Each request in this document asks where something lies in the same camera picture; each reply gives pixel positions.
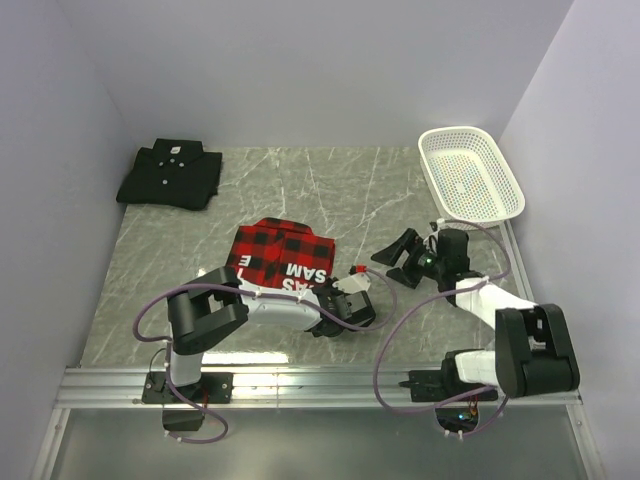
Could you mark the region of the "red black plaid shirt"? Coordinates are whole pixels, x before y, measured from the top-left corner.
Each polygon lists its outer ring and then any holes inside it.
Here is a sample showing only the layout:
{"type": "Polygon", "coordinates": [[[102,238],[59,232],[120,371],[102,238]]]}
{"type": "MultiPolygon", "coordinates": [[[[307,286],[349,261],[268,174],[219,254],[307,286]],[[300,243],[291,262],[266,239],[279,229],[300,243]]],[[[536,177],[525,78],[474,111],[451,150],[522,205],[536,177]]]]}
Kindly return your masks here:
{"type": "Polygon", "coordinates": [[[296,291],[326,283],[335,251],[335,240],[311,227],[267,217],[237,229],[226,265],[252,284],[296,291]]]}

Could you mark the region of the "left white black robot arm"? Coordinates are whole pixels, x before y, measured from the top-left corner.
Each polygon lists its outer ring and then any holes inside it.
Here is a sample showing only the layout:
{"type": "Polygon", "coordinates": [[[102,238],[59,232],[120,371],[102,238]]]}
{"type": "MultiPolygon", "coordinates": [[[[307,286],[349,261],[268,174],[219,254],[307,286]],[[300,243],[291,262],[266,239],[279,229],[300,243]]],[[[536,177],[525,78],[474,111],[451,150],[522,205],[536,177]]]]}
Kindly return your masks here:
{"type": "Polygon", "coordinates": [[[284,326],[315,337],[336,337],[346,330],[370,327],[376,312],[362,274],[349,277],[348,288],[335,280],[298,290],[251,283],[221,267],[184,285],[168,297],[172,346],[166,390],[179,402],[201,390],[204,353],[240,327],[284,326]]]}

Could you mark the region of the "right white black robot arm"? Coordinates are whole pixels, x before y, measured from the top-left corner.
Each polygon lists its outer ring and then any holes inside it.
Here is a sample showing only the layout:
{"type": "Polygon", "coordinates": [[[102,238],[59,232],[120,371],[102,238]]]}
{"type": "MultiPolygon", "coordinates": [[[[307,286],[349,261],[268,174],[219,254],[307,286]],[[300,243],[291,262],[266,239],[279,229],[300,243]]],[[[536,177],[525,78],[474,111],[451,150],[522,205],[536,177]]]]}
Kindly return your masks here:
{"type": "Polygon", "coordinates": [[[413,401],[494,400],[499,392],[521,398],[577,390],[580,371],[562,309],[521,299],[472,270],[468,244],[464,230],[435,227],[422,238],[407,229],[371,257],[388,266],[389,278],[411,289],[424,278],[433,280],[439,297],[494,332],[491,350],[448,352],[439,370],[410,371],[403,385],[413,401]]]}

